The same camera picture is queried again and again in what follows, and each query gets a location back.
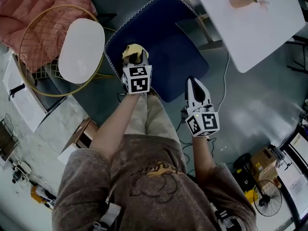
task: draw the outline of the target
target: gold metal frame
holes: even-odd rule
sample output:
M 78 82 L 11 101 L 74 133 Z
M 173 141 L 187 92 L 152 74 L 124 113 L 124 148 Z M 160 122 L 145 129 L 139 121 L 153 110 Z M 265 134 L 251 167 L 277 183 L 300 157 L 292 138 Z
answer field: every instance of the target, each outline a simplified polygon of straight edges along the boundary
M 96 19 L 96 17 L 95 17 L 92 13 L 90 13 L 88 10 L 86 10 L 86 9 L 84 9 L 84 8 L 81 8 L 81 7 L 79 7 L 79 6 L 76 6 L 76 5 L 64 4 L 64 5 L 54 6 L 54 7 L 51 7 L 51 8 L 49 8 L 49 9 L 43 11 L 43 12 L 40 13 L 37 17 L 35 17 L 35 18 L 31 21 L 31 23 L 28 25 L 28 27 L 26 28 L 26 30 L 25 30 L 24 33 L 23 33 L 22 39 L 21 39 L 21 41 L 20 41 L 20 46 L 19 46 L 19 53 L 18 53 L 19 72 L 20 72 L 20 74 L 21 74 L 21 76 L 22 76 L 24 82 L 25 82 L 29 87 L 31 87 L 31 89 L 33 89 L 33 90 L 34 90 L 35 92 L 37 92 L 37 93 L 40 93 L 40 94 L 45 95 L 45 96 L 48 96 L 48 97 L 64 97 L 64 96 L 68 96 L 68 95 L 70 95 L 70 94 L 74 94 L 74 93 L 80 91 L 81 89 L 85 88 L 85 87 L 94 79 L 94 77 L 95 77 L 96 75 L 98 75 L 98 77 L 96 77 L 96 78 L 113 78 L 113 77 L 114 77 L 113 75 L 98 74 L 98 70 L 99 70 L 99 68 L 100 68 L 100 66 L 102 65 L 102 62 L 103 62 L 103 55 L 102 55 L 101 60 L 100 60 L 100 62 L 99 62 L 99 64 L 98 64 L 98 66 L 97 66 L 97 69 L 96 69 L 96 71 L 94 72 L 94 74 L 90 77 L 90 79 L 89 79 L 88 81 L 86 81 L 85 83 L 83 83 L 82 85 L 78 85 L 78 86 L 80 86 L 79 88 L 77 88 L 76 90 L 71 91 L 71 92 L 69 92 L 69 93 L 65 93 L 65 94 L 49 94 L 49 93 L 44 93 L 44 92 L 38 90 L 32 83 L 30 83 L 30 82 L 28 81 L 28 79 L 27 79 L 27 77 L 26 77 L 27 74 L 24 73 L 23 69 L 26 71 L 26 73 L 27 73 L 27 71 L 29 71 L 29 69 L 28 69 L 27 67 L 25 67 L 24 63 L 22 62 L 23 59 L 21 58 L 21 53 L 22 53 L 22 52 L 21 52 L 21 49 L 22 49 L 22 47 L 24 47 L 23 41 L 24 41 L 24 39 L 25 39 L 25 35 L 26 35 L 26 33 L 28 32 L 28 30 L 31 29 L 32 24 L 36 23 L 37 20 L 40 20 L 40 19 L 39 19 L 40 17 L 43 17 L 43 15 L 46 14 L 48 11 L 51 11 L 51 10 L 54 10 L 54 9 L 57 9 L 57 8 L 62 8 L 62 7 L 76 8 L 76 9 L 78 9 L 78 10 L 82 10 L 83 12 L 87 13 L 88 16 L 90 16 L 91 19 L 93 19 L 94 21 L 96 21 L 96 22 L 98 23 L 98 20 Z M 114 32 L 115 32 L 114 29 L 111 29 L 111 28 L 108 28 L 108 27 L 104 27 L 104 29 L 111 30 L 111 31 L 114 31 Z

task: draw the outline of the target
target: pink object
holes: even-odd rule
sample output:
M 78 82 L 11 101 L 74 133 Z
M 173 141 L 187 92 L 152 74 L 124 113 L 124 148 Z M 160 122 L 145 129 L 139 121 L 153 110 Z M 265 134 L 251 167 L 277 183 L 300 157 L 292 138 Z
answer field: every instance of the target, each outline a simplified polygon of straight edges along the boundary
M 44 10 L 62 4 L 77 5 L 97 14 L 91 0 L 0 0 L 0 41 L 18 54 L 23 33 L 31 21 Z M 31 73 L 60 54 L 65 30 L 74 20 L 86 15 L 77 9 L 55 9 L 45 14 L 32 32 L 26 33 L 31 48 L 21 48 L 21 52 L 25 52 L 21 60 Z
M 242 8 L 248 6 L 251 3 L 254 3 L 253 0 L 229 0 L 231 6 L 235 9 Z

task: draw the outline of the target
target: cardboard box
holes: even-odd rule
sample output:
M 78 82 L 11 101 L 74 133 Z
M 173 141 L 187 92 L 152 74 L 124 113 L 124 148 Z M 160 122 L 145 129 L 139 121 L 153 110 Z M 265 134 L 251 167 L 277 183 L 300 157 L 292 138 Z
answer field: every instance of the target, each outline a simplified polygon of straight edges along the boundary
M 276 174 L 276 161 L 276 157 L 268 147 L 264 147 L 256 154 L 254 154 L 250 159 L 250 163 L 251 173 L 256 181 L 268 180 L 271 175 Z
M 88 148 L 90 146 L 98 129 L 99 127 L 91 118 L 83 120 L 67 142 L 58 159 L 66 165 L 72 152 L 79 148 Z

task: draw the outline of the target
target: chair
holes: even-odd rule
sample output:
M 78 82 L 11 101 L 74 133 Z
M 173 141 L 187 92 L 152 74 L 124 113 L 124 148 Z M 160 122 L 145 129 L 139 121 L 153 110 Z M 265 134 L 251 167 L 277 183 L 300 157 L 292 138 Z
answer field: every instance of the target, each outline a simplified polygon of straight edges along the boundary
M 296 67 L 292 67 L 292 66 L 289 66 L 289 65 L 287 67 L 292 69 L 293 71 L 308 74 L 308 67 L 306 65 L 306 55 L 307 55 L 308 39 L 300 37 L 300 36 L 296 36 L 296 35 L 294 35 L 292 38 L 294 40 L 296 40 L 296 41 L 287 41 L 286 44 L 295 44 L 295 45 L 301 45 L 302 46 L 303 57 L 304 57 L 304 65 L 302 65 L 299 62 L 293 60 L 293 62 L 295 64 L 297 64 L 298 66 L 300 66 L 302 69 L 296 68 Z
M 191 75 L 203 77 L 208 63 L 178 27 L 177 22 L 195 19 L 198 14 L 184 0 L 151 0 L 109 39 L 105 55 L 121 78 L 122 52 L 136 43 L 149 52 L 153 66 L 152 87 L 165 101 L 171 102 L 185 91 L 185 80 Z

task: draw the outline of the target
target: concrete floor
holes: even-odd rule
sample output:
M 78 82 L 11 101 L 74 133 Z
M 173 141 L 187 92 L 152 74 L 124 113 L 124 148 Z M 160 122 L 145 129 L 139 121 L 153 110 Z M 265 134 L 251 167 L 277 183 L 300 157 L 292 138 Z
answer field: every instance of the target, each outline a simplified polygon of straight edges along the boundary
M 117 29 L 149 0 L 92 0 L 98 13 L 117 13 L 109 26 Z M 181 27 L 196 46 L 205 43 L 200 30 L 192 22 Z M 214 40 L 219 39 L 213 25 L 206 21 Z M 246 152 L 255 152 L 270 142 L 279 145 L 296 127 L 298 115 L 308 88 L 308 75 L 293 72 L 286 66 L 300 52 L 296 46 L 283 45 L 268 58 L 245 74 L 239 73 L 230 61 L 226 81 L 227 96 L 221 107 L 220 131 L 212 137 L 215 142 L 214 158 L 217 163 L 234 162 Z M 209 89 L 212 102 L 217 105 L 223 96 L 223 73 L 227 62 L 226 50 L 202 53 L 210 70 L 202 79 Z M 104 61 L 100 72 L 112 73 Z M 74 97 L 98 124 L 114 111 L 118 105 L 116 93 L 122 92 L 117 79 L 95 80 Z M 164 103 L 174 126 L 180 122 L 180 109 L 184 96 L 171 103 Z M 190 133 L 185 125 L 179 131 L 180 138 L 188 142 Z M 188 170 L 193 169 L 192 149 L 186 148 L 191 160 Z

